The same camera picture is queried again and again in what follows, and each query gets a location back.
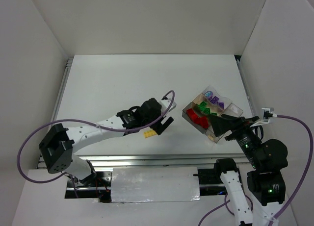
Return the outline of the red flower lego piece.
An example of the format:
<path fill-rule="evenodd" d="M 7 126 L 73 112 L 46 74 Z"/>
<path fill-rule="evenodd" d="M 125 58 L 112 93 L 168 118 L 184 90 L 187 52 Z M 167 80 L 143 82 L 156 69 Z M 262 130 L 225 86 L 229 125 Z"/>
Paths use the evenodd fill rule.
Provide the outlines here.
<path fill-rule="evenodd" d="M 186 113 L 187 113 L 188 116 L 195 116 L 195 115 L 196 115 L 196 113 L 193 111 L 192 108 L 188 109 L 188 110 L 186 111 Z"/>

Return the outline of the small purple lego brick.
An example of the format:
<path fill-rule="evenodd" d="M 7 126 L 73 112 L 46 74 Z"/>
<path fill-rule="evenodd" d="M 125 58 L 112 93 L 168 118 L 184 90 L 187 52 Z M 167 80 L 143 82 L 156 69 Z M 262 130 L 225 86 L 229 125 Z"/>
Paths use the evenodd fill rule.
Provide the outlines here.
<path fill-rule="evenodd" d="M 218 107 L 224 110 L 224 103 L 223 102 L 218 102 L 217 103 Z"/>

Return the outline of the purple round lego piece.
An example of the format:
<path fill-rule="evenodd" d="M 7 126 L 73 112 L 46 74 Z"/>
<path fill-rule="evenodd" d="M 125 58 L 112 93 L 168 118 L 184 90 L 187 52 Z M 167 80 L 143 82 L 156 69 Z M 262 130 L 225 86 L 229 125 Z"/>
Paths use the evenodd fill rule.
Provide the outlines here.
<path fill-rule="evenodd" d="M 212 91 L 206 91 L 205 93 L 204 93 L 204 95 L 205 95 L 205 97 L 207 98 L 207 99 L 211 99 L 212 97 L 213 97 L 213 92 Z"/>

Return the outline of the green square lego brick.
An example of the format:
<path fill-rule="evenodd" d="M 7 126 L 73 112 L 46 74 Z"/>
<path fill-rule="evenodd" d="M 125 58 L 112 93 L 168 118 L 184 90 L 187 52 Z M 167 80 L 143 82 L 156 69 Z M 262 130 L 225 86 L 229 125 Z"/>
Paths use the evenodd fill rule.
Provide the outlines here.
<path fill-rule="evenodd" d="M 204 113 L 205 113 L 206 115 L 209 115 L 209 114 L 211 113 L 210 108 L 205 108 L 205 109 L 204 109 Z"/>

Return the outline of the green lego half of block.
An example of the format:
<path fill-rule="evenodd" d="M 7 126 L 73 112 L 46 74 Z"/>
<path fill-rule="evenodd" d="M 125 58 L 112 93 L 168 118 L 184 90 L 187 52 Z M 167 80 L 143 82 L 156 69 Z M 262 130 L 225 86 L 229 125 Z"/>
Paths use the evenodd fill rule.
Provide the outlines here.
<path fill-rule="evenodd" d="M 198 104 L 198 106 L 200 107 L 200 108 L 206 108 L 207 107 L 207 103 L 206 102 L 201 102 L 200 104 Z"/>

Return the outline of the purple arch lego piece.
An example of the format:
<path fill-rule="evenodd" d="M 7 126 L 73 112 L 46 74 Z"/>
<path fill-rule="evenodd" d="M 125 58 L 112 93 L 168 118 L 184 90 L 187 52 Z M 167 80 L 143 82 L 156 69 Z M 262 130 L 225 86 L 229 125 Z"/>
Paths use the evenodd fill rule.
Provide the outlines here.
<path fill-rule="evenodd" d="M 216 104 L 218 101 L 219 101 L 219 97 L 217 97 L 217 96 L 214 96 L 214 97 L 210 100 L 210 102 L 211 102 L 212 104 Z"/>

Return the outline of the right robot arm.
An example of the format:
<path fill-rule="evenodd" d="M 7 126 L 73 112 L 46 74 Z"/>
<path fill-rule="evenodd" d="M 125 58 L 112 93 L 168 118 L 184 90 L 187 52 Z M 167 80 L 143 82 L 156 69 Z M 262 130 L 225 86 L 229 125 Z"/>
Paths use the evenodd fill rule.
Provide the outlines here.
<path fill-rule="evenodd" d="M 286 185 L 281 169 L 288 166 L 288 149 L 277 139 L 262 142 L 253 127 L 262 124 L 258 116 L 252 118 L 229 115 L 209 116 L 209 122 L 215 136 L 227 131 L 227 141 L 235 140 L 245 154 L 253 170 L 247 173 L 247 186 L 251 192 L 253 207 L 240 185 L 239 173 L 235 161 L 231 158 L 218 159 L 214 170 L 224 183 L 234 210 L 237 226 L 277 225 L 275 214 L 285 202 Z"/>

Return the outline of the green lego plate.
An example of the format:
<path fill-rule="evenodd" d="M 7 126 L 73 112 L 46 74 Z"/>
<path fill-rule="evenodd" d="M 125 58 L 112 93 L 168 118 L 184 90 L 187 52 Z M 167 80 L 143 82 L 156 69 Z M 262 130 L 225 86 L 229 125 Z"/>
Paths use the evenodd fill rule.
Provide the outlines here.
<path fill-rule="evenodd" d="M 199 107 L 200 111 L 204 114 L 209 114 L 210 113 L 210 109 L 208 107 Z"/>

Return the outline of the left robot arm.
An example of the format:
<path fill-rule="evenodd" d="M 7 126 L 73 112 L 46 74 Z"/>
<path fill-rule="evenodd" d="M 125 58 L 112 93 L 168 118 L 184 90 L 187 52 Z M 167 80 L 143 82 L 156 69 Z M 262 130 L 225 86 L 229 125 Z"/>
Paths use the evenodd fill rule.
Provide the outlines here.
<path fill-rule="evenodd" d="M 65 172 L 77 178 L 84 186 L 97 179 L 97 173 L 89 160 L 81 159 L 76 152 L 100 141 L 137 133 L 145 127 L 162 134 L 173 122 L 164 118 L 176 107 L 167 97 L 157 101 L 151 98 L 141 106 L 118 112 L 111 118 L 93 126 L 65 128 L 63 124 L 53 125 L 39 144 L 41 155 L 50 174 Z"/>

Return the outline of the red studded lego brick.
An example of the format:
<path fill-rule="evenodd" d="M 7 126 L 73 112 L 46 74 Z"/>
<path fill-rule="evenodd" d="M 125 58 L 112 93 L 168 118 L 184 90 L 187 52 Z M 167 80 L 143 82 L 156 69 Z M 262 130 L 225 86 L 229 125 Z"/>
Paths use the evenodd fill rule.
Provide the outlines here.
<path fill-rule="evenodd" d="M 189 114 L 189 118 L 193 121 L 193 122 L 197 122 L 199 120 L 199 117 L 197 114 Z"/>

